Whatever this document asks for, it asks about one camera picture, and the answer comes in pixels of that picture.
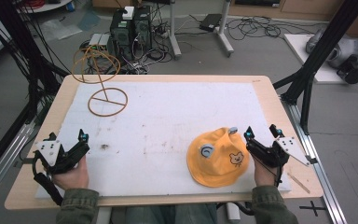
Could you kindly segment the black computer tower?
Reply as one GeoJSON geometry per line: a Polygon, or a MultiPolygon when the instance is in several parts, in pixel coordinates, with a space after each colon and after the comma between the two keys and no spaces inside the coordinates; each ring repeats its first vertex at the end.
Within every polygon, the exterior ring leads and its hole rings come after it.
{"type": "Polygon", "coordinates": [[[117,8],[113,14],[110,25],[110,34],[113,40],[115,54],[120,58],[132,60],[133,55],[131,51],[133,34],[133,21],[123,19],[124,10],[117,8]]]}
{"type": "Polygon", "coordinates": [[[137,7],[134,11],[134,27],[138,45],[144,49],[152,47],[151,42],[151,7],[137,7]]]}

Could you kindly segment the white floor platform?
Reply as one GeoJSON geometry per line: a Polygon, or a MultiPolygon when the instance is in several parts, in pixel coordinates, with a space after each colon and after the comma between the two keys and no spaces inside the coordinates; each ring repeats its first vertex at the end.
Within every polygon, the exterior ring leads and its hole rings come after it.
{"type": "MultiPolygon", "coordinates": [[[[284,35],[284,40],[301,63],[304,63],[309,57],[306,52],[306,44],[310,38],[311,35],[284,35]]],[[[315,75],[314,82],[317,84],[345,84],[345,81],[337,75],[337,70],[328,63],[323,63],[315,75]]]]}

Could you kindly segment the wooden wire hat stand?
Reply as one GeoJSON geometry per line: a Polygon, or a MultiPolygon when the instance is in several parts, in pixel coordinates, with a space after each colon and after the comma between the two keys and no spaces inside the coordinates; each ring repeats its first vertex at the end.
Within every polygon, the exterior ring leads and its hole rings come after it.
{"type": "Polygon", "coordinates": [[[121,69],[119,59],[102,49],[102,45],[90,45],[74,55],[71,76],[79,83],[98,85],[87,101],[89,112],[97,117],[112,117],[122,112],[129,103],[129,96],[118,87],[109,87],[121,69]]]}

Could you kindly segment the person's left hand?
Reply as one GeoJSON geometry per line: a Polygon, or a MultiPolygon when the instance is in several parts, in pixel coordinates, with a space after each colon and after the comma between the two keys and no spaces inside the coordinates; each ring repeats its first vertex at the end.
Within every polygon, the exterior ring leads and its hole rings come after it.
{"type": "Polygon", "coordinates": [[[89,186],[89,173],[86,157],[83,156],[72,170],[52,177],[53,183],[61,189],[86,189],[89,186]]]}

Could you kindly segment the grey robot shell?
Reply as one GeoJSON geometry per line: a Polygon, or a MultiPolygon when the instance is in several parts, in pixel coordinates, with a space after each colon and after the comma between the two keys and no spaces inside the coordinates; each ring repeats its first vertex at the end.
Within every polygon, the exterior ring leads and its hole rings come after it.
{"type": "MultiPolygon", "coordinates": [[[[306,52],[311,53],[316,47],[316,44],[322,38],[324,29],[319,29],[317,33],[312,36],[306,44],[306,52]]],[[[358,40],[349,38],[344,35],[338,43],[334,46],[332,51],[326,58],[326,62],[333,68],[339,68],[350,57],[358,63],[358,40]]]]}

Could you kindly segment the black device on platform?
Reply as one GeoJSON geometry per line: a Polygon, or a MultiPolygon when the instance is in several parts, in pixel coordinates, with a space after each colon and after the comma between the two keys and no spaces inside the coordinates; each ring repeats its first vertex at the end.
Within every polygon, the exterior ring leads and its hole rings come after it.
{"type": "Polygon", "coordinates": [[[351,55],[337,70],[337,75],[347,84],[358,83],[358,60],[351,55]]]}

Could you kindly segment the white table leg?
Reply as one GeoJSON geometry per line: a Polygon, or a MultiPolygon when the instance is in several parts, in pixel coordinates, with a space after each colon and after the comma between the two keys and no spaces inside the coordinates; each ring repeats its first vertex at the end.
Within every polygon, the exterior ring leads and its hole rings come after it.
{"type": "Polygon", "coordinates": [[[100,207],[97,214],[96,224],[112,224],[111,216],[111,207],[100,207]]]}

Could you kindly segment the flat black box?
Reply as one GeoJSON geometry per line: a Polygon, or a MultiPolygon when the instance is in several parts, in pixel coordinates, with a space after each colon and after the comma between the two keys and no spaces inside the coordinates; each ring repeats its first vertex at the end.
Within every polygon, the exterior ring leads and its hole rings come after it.
{"type": "Polygon", "coordinates": [[[219,24],[221,18],[221,14],[208,14],[200,23],[200,29],[203,31],[212,32],[219,24]]]}

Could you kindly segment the white flat device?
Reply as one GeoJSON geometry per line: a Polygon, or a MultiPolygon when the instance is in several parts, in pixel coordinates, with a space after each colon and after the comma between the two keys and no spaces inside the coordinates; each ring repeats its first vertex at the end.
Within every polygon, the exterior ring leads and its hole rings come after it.
{"type": "Polygon", "coordinates": [[[93,34],[89,46],[97,50],[107,50],[109,43],[109,34],[93,34]]]}

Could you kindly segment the person's legs in jeans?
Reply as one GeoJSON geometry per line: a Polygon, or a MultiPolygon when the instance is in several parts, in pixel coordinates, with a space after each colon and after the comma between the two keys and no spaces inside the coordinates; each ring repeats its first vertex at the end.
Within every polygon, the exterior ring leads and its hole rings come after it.
{"type": "Polygon", "coordinates": [[[214,203],[132,206],[126,208],[126,224],[217,224],[214,203]]]}

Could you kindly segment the small white box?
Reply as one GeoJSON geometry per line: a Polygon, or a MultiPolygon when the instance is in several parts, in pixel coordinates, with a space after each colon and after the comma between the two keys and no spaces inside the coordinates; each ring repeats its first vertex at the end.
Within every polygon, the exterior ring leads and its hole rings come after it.
{"type": "Polygon", "coordinates": [[[122,14],[122,19],[130,21],[134,15],[134,7],[124,7],[124,12],[122,14]]]}

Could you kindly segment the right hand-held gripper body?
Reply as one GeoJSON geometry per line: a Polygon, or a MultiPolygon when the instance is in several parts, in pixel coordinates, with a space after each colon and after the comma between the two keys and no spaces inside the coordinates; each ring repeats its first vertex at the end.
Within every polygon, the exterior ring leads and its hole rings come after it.
{"type": "Polygon", "coordinates": [[[305,166],[310,161],[301,149],[301,146],[294,137],[278,137],[271,147],[265,147],[255,138],[246,138],[248,151],[269,167],[284,166],[289,158],[294,158],[305,166]]]}

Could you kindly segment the black metal frame post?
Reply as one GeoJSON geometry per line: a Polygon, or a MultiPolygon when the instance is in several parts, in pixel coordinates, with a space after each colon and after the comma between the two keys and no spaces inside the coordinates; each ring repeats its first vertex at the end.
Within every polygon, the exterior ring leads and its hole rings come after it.
{"type": "Polygon", "coordinates": [[[44,97],[56,95],[61,86],[59,77],[69,75],[68,71],[43,55],[24,21],[25,16],[25,9],[18,4],[18,0],[0,0],[0,22],[7,30],[5,34],[0,27],[0,42],[28,82],[28,103],[1,139],[0,159],[20,127],[36,116],[39,101],[44,97]]]}
{"type": "Polygon", "coordinates": [[[344,0],[308,59],[295,73],[273,84],[275,90],[290,84],[288,90],[281,95],[281,99],[289,105],[296,105],[298,97],[303,95],[299,124],[306,135],[309,135],[310,101],[314,77],[357,17],[358,0],[344,0]]]}

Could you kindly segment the yellow bucket hat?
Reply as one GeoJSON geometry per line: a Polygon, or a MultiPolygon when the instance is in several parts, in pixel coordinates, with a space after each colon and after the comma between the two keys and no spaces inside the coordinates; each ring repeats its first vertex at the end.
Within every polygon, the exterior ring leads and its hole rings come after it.
{"type": "Polygon", "coordinates": [[[195,181],[209,188],[234,184],[249,165],[250,154],[237,127],[223,127],[196,137],[186,153],[195,181]]]}

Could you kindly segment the thin wooden stick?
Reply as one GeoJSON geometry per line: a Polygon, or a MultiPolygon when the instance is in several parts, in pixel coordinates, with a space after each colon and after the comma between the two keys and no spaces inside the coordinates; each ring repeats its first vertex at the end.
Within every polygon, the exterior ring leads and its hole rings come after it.
{"type": "Polygon", "coordinates": [[[303,190],[305,190],[308,194],[310,194],[310,190],[294,175],[287,173],[287,175],[293,179],[294,182],[296,182],[303,190]]]}

